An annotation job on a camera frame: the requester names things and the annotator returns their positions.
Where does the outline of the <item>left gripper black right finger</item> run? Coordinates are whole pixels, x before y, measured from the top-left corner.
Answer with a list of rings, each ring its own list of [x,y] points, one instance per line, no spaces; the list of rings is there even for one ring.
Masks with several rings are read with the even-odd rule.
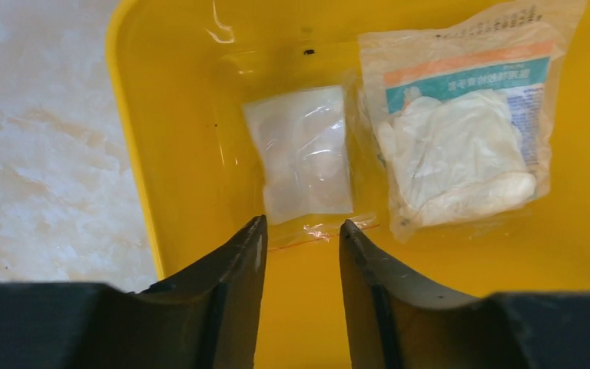
[[[477,298],[415,271],[349,220],[339,257],[354,368],[590,368],[590,291]]]

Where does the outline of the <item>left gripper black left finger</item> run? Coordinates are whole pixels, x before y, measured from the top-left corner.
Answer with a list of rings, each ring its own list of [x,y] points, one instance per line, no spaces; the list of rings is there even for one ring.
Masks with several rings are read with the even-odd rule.
[[[267,220],[138,293],[0,283],[0,368],[251,368]]]

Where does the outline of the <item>clear bag white gauze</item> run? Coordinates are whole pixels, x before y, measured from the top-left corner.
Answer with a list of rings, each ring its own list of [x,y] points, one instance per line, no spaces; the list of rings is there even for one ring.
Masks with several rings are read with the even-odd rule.
[[[234,219],[265,215],[273,250],[329,241],[345,220],[380,225],[382,174],[355,44],[231,53],[213,80]]]

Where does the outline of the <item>gloves packet orange teal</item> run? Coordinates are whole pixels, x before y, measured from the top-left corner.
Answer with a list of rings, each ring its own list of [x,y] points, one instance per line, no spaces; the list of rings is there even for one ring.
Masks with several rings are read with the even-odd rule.
[[[510,1],[444,29],[359,36],[395,238],[549,193],[560,73],[586,5]]]

